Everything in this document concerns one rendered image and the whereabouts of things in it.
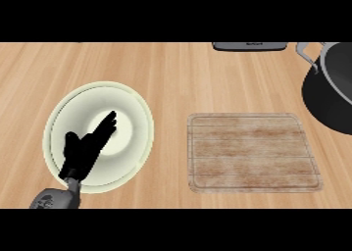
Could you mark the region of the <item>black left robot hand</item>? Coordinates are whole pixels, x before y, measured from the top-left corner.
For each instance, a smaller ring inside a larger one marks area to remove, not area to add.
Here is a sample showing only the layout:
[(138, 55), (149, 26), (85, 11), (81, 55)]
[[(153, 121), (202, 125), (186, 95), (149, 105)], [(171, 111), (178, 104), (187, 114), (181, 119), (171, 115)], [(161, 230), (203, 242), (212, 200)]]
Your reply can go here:
[(66, 133), (65, 164), (59, 174), (62, 179), (75, 178), (82, 181), (88, 177), (115, 131), (116, 111), (112, 111), (93, 133), (84, 137), (73, 131)]

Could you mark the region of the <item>wooden cutting board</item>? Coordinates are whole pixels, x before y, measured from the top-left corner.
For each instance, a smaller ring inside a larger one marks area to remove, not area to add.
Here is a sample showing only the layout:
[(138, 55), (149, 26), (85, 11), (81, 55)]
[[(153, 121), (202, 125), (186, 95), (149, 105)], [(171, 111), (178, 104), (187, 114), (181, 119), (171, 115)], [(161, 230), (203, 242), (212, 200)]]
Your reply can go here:
[(199, 193), (323, 189), (302, 122), (291, 113), (199, 113), (187, 119), (187, 174)]

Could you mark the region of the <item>pale green bowl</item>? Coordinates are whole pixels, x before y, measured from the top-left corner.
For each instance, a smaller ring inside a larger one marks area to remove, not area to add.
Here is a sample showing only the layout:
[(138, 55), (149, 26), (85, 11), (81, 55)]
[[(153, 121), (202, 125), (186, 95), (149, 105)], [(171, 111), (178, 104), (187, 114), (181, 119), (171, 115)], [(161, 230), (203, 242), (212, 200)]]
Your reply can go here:
[(76, 88), (59, 102), (44, 129), (42, 152), (57, 181), (65, 164), (65, 138), (93, 133), (107, 114), (116, 111), (116, 131), (101, 151), (88, 177), (84, 193), (104, 193), (135, 177), (150, 157), (155, 143), (155, 119), (140, 93), (125, 84), (97, 81)]

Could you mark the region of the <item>dark grey appliance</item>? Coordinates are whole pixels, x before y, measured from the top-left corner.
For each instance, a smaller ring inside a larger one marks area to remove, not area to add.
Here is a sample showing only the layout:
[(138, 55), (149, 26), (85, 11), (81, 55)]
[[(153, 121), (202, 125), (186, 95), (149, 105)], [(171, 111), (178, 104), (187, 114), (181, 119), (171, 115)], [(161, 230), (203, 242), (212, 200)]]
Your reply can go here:
[(280, 51), (288, 47), (286, 42), (214, 42), (214, 48), (220, 51)]

